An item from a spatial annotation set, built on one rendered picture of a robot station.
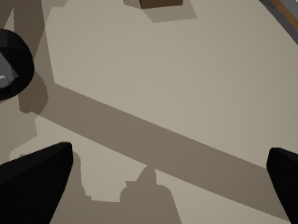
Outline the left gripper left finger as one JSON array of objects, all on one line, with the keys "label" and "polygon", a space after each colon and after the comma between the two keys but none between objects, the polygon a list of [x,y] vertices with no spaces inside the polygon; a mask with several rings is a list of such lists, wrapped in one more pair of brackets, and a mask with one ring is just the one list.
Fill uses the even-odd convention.
[{"label": "left gripper left finger", "polygon": [[70,142],[0,165],[0,224],[49,224],[73,166]]}]

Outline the orange wooden dolly on black caster wheels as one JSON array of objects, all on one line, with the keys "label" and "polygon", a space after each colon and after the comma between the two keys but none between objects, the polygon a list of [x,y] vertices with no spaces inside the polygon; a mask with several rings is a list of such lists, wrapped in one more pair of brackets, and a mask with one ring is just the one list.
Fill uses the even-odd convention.
[{"label": "orange wooden dolly on black caster wheels", "polygon": [[0,101],[23,91],[34,76],[31,51],[16,33],[0,29]]}]

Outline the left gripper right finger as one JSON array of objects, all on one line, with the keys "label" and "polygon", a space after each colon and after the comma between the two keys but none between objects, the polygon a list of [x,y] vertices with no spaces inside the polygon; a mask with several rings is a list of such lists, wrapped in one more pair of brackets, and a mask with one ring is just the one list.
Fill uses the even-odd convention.
[{"label": "left gripper right finger", "polygon": [[298,154],[273,147],[266,168],[291,224],[298,224]]}]

